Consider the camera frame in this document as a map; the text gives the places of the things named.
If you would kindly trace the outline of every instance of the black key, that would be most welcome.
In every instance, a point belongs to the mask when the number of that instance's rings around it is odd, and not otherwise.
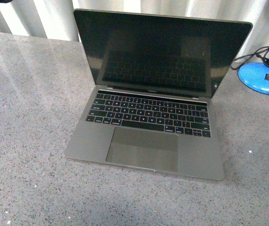
[[[179,108],[179,104],[178,103],[173,103],[172,107]]]
[[[122,113],[117,113],[117,114],[115,114],[115,118],[116,119],[122,119],[123,118],[123,114]]]
[[[86,118],[86,121],[94,121],[94,120],[95,120],[95,116],[88,115]]]
[[[150,129],[150,130],[156,130],[156,131],[163,131],[164,129],[163,125],[137,122],[137,121],[126,121],[126,120],[123,120],[122,126],[140,128],[140,129]]]
[[[181,109],[187,109],[187,105],[185,105],[185,104],[180,104],[180,108],[181,108]]]
[[[177,114],[170,114],[170,119],[177,119]]]
[[[161,117],[161,113],[160,112],[153,112],[153,116],[154,117]]]
[[[193,133],[201,133],[200,129],[193,129]]]
[[[106,106],[105,107],[105,111],[111,112],[113,110],[114,107],[112,106]]]
[[[105,117],[107,112],[98,111],[98,110],[90,110],[89,114],[94,116],[102,116]]]
[[[133,97],[127,97],[126,102],[133,102]]]
[[[169,113],[162,113],[162,118],[168,119],[169,118]]]
[[[98,105],[103,105],[105,103],[105,100],[102,99],[95,99],[95,101],[93,102],[94,104],[98,104]]]
[[[202,136],[201,133],[196,133],[196,132],[193,132],[193,135],[194,136],[198,136],[198,137],[201,137]]]
[[[98,99],[103,99],[103,97],[104,97],[104,94],[100,94],[100,93],[98,93],[96,96],[96,98],[98,98]]]
[[[143,122],[147,122],[148,121],[148,117],[146,117],[146,116],[140,116],[139,120],[140,121],[143,121]]]
[[[136,104],[133,104],[133,103],[129,104],[129,108],[135,108],[135,106]]]
[[[110,124],[111,118],[104,118],[103,123]]]
[[[145,116],[153,116],[152,111],[146,111],[146,112],[145,112]]]
[[[113,112],[120,112],[121,111],[121,108],[120,107],[114,107],[113,108]]]
[[[138,115],[144,115],[145,111],[144,110],[138,110]]]
[[[164,124],[164,119],[157,119],[156,120],[156,123],[157,124]]]
[[[122,107],[122,109],[121,109],[121,112],[122,112],[122,113],[128,113],[128,111],[129,111],[128,108],[124,108],[124,107]]]
[[[119,97],[119,101],[125,101],[126,97]]]
[[[149,104],[150,105],[155,105],[156,104],[156,100],[149,100]]]
[[[125,120],[131,120],[131,114],[124,114],[123,119],[125,119]]]
[[[105,105],[92,105],[91,107],[94,110],[101,110],[103,111],[105,109]]]
[[[159,111],[159,106],[155,106],[155,105],[152,106],[152,111],[157,111],[158,112]]]
[[[182,121],[185,121],[187,120],[186,117],[184,115],[179,115],[178,116],[178,120],[182,120]]]
[[[118,100],[119,99],[119,96],[111,96],[111,99],[112,100]]]
[[[169,113],[176,113],[176,110],[175,110],[175,108],[169,108],[169,109],[168,109],[168,112],[169,112]]]
[[[207,112],[208,108],[205,106],[196,106],[196,110],[201,111],[201,112]]]
[[[113,125],[120,125],[121,122],[122,122],[121,119],[112,119],[111,124],[113,124]]]
[[[156,118],[154,118],[154,117],[149,117],[148,122],[149,122],[149,123],[156,123]]]
[[[157,101],[157,102],[156,102],[156,105],[157,105],[157,106],[163,106],[163,105],[164,105],[164,101]]]
[[[128,107],[128,104],[129,104],[129,103],[121,102],[121,107]]]
[[[188,121],[183,121],[183,122],[182,122],[182,126],[183,126],[183,127],[186,127],[186,128],[190,128],[190,127],[191,127],[191,123],[188,122]]]
[[[183,114],[183,110],[182,109],[176,109],[176,114]]]
[[[187,116],[187,121],[194,121],[194,117],[193,116]]]
[[[118,107],[118,106],[120,106],[121,105],[121,102],[120,101],[114,101],[114,104],[113,104],[113,106],[116,106],[116,107]]]
[[[114,116],[115,116],[115,113],[114,112],[108,112],[107,113],[107,117],[108,118],[114,118]]]
[[[136,109],[130,109],[130,110],[129,110],[129,113],[130,113],[130,114],[136,114],[136,112],[137,112]]]
[[[140,103],[140,99],[138,99],[138,98],[134,98],[134,103],[139,104],[139,103]]]
[[[131,117],[131,120],[133,120],[133,121],[138,121],[138,120],[139,120],[139,116],[138,116],[138,115],[133,115],[133,116]]]
[[[195,122],[209,124],[209,119],[195,117]]]
[[[167,107],[160,107],[160,111],[161,112],[168,112],[168,108]]]
[[[144,106],[144,109],[145,109],[145,110],[151,110],[151,109],[152,109],[152,106],[151,106],[151,105],[145,105],[145,106]]]
[[[211,134],[209,131],[202,130],[202,136],[204,137],[211,137]]]
[[[184,110],[183,114],[184,115],[192,115],[192,111],[190,111],[190,110]]]
[[[142,99],[142,104],[145,104],[145,105],[149,104],[149,100],[147,100],[147,99]]]
[[[172,103],[171,103],[171,102],[165,102],[164,105],[165,105],[166,107],[172,107]]]
[[[165,126],[164,131],[174,133],[175,127],[174,126]]]
[[[95,122],[101,123],[103,121],[102,117],[96,117]]]
[[[107,101],[105,102],[105,104],[106,104],[106,105],[112,105],[112,104],[113,104],[113,101],[112,101],[112,100],[107,100]]]
[[[181,126],[181,121],[174,120],[174,126]]]
[[[172,126],[172,125],[173,125],[173,120],[171,120],[171,119],[166,119],[166,120],[165,120],[165,124],[166,124],[166,125],[170,125],[170,126]]]
[[[137,108],[137,109],[144,109],[144,105],[142,105],[142,104],[138,104],[138,105],[136,105],[136,108]]]
[[[104,99],[106,99],[106,100],[110,100],[110,98],[111,98],[110,95],[105,95],[105,96],[104,96]]]
[[[183,128],[182,127],[176,127],[175,131],[176,131],[176,133],[183,133]]]
[[[193,135],[193,130],[185,128],[185,134]]]
[[[188,105],[187,107],[189,110],[195,110],[195,105]]]
[[[207,124],[201,124],[201,123],[191,123],[191,127],[194,129],[204,129],[204,130],[210,130],[210,126]]]
[[[207,112],[200,112],[200,117],[208,117],[208,113]]]
[[[192,111],[192,115],[193,115],[193,116],[196,116],[196,117],[199,117],[199,116],[200,116],[200,113],[197,112],[197,111]]]

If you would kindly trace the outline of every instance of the blue lamp base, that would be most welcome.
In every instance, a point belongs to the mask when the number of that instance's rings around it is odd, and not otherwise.
[[[269,95],[269,67],[263,63],[243,65],[238,71],[238,76],[249,88]]]

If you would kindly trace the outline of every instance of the white curtain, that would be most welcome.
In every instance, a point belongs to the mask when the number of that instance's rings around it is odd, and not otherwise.
[[[269,45],[269,0],[13,0],[0,3],[0,32],[78,41],[74,8],[247,21],[238,56]]]

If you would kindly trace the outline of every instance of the laptop screen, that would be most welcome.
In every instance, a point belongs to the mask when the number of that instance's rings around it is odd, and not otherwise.
[[[95,84],[212,97],[252,24],[74,11]]]

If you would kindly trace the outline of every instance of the key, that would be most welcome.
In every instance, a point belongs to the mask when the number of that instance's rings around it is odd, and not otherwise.
[[[120,126],[121,122],[121,119],[112,119],[111,124]]]
[[[98,111],[98,110],[90,110],[89,114],[94,115],[94,116],[102,116],[102,117],[106,116],[106,112]]]
[[[209,119],[195,117],[195,122],[209,124]]]
[[[111,122],[111,118],[104,118],[103,119],[103,123],[105,123],[105,124],[110,124],[110,122]]]
[[[208,108],[205,106],[196,106],[196,110],[201,111],[201,112],[207,112]]]
[[[173,120],[171,120],[171,119],[166,119],[166,120],[165,120],[165,124],[171,126],[171,125],[173,125]]]
[[[103,111],[105,109],[105,106],[104,105],[92,105],[91,108],[92,109],[95,109],[95,110],[101,110],[101,111]]]
[[[207,124],[201,124],[201,123],[191,123],[191,127],[194,129],[204,129],[204,130],[210,130],[210,126]]]
[[[185,128],[185,134],[193,135],[193,130]]]
[[[183,128],[182,127],[176,127],[175,131],[176,131],[176,133],[183,133]]]
[[[98,98],[98,99],[103,99],[103,96],[104,96],[104,94],[100,94],[100,93],[98,93],[97,96],[96,96],[96,98]]]
[[[86,118],[86,121],[94,121],[94,120],[95,120],[95,116],[88,115]]]
[[[102,117],[96,117],[95,122],[101,123],[103,121]]]
[[[95,101],[93,102],[94,104],[99,104],[99,105],[103,105],[105,103],[105,100],[102,99],[95,99]]]
[[[139,128],[139,129],[150,129],[150,130],[156,130],[156,131],[163,131],[164,129],[163,125],[137,122],[137,121],[127,121],[127,120],[122,121],[122,126]]]
[[[202,130],[202,136],[211,137],[211,133],[209,131]]]
[[[174,126],[165,126],[164,131],[174,133],[175,127]]]

